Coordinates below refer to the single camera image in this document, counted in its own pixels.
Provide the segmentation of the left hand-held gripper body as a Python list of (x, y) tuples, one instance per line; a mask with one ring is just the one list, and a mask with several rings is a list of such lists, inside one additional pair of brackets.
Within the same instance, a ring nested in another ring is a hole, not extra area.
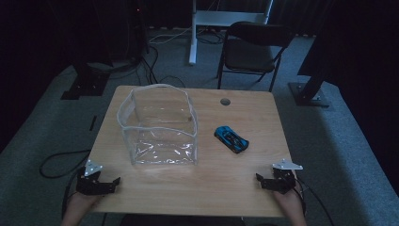
[(88, 196), (105, 195), (107, 184), (99, 181), (102, 169), (102, 165), (89, 159), (77, 173), (76, 191)]

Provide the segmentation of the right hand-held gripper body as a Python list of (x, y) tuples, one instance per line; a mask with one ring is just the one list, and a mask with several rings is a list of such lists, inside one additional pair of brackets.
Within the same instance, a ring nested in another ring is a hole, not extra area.
[(295, 188), (295, 171), (303, 170), (302, 165), (297, 165), (291, 160), (281, 159), (272, 164), (274, 175), (274, 191), (285, 194)]

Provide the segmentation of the blue toy car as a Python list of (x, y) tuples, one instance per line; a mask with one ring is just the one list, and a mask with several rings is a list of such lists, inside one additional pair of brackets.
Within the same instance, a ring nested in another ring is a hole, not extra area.
[(219, 126), (214, 136), (233, 153), (241, 153), (249, 146), (249, 141), (238, 136), (229, 126)]

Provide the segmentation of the clear plastic zip bag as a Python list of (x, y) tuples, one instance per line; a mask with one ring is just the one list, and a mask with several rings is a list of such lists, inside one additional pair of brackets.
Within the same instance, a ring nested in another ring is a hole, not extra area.
[(198, 119), (186, 91), (167, 84), (134, 88), (117, 121), (132, 163), (198, 163)]

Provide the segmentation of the person's left hand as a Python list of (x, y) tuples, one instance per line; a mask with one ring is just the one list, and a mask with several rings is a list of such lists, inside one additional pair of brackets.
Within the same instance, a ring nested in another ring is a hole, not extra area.
[(102, 198), (102, 196), (89, 196), (75, 192), (68, 200), (67, 211), (64, 218), (82, 219)]

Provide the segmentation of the person's right hand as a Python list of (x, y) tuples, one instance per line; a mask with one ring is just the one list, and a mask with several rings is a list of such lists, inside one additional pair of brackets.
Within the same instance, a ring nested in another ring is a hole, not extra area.
[(304, 218), (301, 200), (293, 190), (285, 194), (274, 191), (273, 195), (287, 218), (291, 220), (300, 220)]

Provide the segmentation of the black metal stand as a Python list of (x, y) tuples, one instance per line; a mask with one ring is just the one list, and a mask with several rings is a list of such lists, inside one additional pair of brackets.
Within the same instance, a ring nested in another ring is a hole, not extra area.
[(102, 96), (110, 73), (92, 70), (87, 63), (74, 63), (76, 77), (69, 90), (63, 92), (62, 100), (78, 100), (81, 96)]
[(288, 84), (297, 105), (329, 107), (328, 101), (320, 91), (327, 75), (327, 57), (324, 54), (327, 49), (325, 46), (326, 37), (324, 31), (316, 36), (298, 71), (298, 75), (308, 75), (309, 81), (307, 83), (293, 82)]

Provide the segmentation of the black folding chair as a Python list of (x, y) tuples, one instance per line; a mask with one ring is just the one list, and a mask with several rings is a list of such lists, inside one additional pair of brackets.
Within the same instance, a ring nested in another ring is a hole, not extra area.
[(223, 73), (257, 74), (261, 82), (272, 73), (269, 91), (272, 91), (282, 53), (289, 47), (295, 34), (281, 24), (237, 22), (225, 33), (217, 69), (217, 88), (221, 89)]

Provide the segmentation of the black equipment tower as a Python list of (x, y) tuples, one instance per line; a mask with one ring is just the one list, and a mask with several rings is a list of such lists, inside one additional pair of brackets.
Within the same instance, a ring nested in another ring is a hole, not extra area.
[(143, 0), (123, 0), (127, 23), (126, 57), (138, 63), (150, 51)]

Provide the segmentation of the white desk frame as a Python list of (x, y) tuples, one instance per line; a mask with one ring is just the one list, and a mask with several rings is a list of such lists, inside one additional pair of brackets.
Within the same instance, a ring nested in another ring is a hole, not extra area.
[(191, 44), (188, 63), (195, 65), (197, 62), (197, 27), (204, 26), (230, 26), (239, 21), (248, 21), (260, 24), (267, 24), (274, 0), (265, 0), (266, 7), (264, 12), (238, 12), (238, 11), (211, 11), (209, 9), (197, 9), (197, 0), (193, 0), (192, 24), (191, 24)]

